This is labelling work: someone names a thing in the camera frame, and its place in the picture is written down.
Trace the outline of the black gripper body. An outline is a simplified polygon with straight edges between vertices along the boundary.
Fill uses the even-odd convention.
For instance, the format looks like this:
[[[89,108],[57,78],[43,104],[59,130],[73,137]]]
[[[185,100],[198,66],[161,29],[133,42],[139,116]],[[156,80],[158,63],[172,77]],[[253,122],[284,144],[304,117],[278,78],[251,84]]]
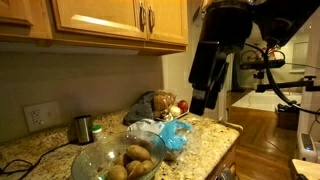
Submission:
[[[206,108],[214,110],[227,70],[227,54],[214,42],[197,45],[188,81],[193,92],[189,111],[203,115]]]

